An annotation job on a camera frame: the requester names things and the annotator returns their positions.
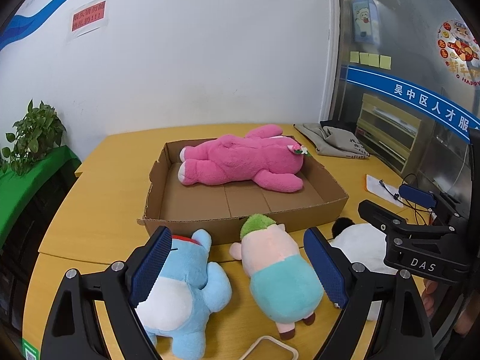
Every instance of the blue plush toy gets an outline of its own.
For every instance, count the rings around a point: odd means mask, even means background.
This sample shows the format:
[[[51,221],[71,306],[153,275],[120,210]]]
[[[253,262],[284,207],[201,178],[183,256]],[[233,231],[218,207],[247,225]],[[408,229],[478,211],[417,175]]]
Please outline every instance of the blue plush toy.
[[[205,230],[172,238],[165,265],[136,312],[154,345],[157,335],[172,337],[175,356],[198,360],[205,353],[208,318],[228,304],[232,288],[222,267],[207,263],[212,238]]]

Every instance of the yellow wooden table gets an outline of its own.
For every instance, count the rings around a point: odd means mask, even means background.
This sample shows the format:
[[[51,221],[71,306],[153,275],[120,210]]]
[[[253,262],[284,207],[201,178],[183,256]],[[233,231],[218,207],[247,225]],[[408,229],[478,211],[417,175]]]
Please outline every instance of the yellow wooden table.
[[[214,138],[225,133],[243,136],[258,125],[212,125],[175,127],[119,134],[107,137],[78,169],[79,177],[55,215],[40,247],[40,256],[28,289],[23,317],[23,337],[40,349],[48,313],[62,276],[70,268],[81,273],[104,270],[110,263],[125,260],[135,247],[145,244],[148,235],[136,223],[142,217],[150,186],[148,174],[165,142],[184,139]],[[360,222],[357,207],[364,199],[381,204],[414,221],[411,209],[400,208],[364,189],[365,175],[398,186],[401,179],[375,157],[353,160],[315,155],[311,143],[292,126],[282,126],[284,134],[293,135],[306,145],[349,194],[343,216]],[[329,238],[331,223],[320,226]],[[303,230],[291,233],[303,246]],[[212,247],[210,259],[221,263],[230,278],[233,298],[221,312],[213,314],[207,326],[206,359],[236,360],[261,335],[277,337],[275,324],[256,306],[249,291],[249,279],[240,262],[232,261],[229,245]],[[97,304],[99,320],[113,360],[123,359],[102,303]],[[320,349],[337,316],[325,296],[317,310],[313,326],[297,324],[297,335],[288,343],[297,348],[300,359],[310,360]],[[367,323],[355,353],[363,358],[373,333]],[[168,339],[157,346],[166,360],[174,359]]]

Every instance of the white belly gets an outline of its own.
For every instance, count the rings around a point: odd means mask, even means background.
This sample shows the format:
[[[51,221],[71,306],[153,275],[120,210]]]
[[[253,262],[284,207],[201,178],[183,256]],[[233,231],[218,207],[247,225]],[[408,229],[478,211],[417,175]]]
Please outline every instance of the white belly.
[[[193,302],[185,282],[158,277],[147,300],[139,303],[136,311],[144,326],[168,332],[188,320]]]

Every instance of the teal shirt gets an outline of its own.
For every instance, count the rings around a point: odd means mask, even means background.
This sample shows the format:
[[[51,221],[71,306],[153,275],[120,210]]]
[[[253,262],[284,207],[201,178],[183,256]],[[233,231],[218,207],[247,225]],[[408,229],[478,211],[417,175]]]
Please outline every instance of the teal shirt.
[[[323,296],[317,274],[299,254],[254,273],[250,291],[260,309],[278,323],[308,317]]]

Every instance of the green tablecloth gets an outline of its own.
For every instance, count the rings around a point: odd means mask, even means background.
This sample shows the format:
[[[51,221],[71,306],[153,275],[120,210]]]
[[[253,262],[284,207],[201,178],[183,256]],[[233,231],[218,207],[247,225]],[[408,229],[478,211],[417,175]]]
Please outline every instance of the green tablecloth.
[[[74,169],[80,165],[78,157],[67,146],[61,146],[23,176],[11,169],[5,174],[0,171],[0,248],[33,195],[70,160],[76,162]]]

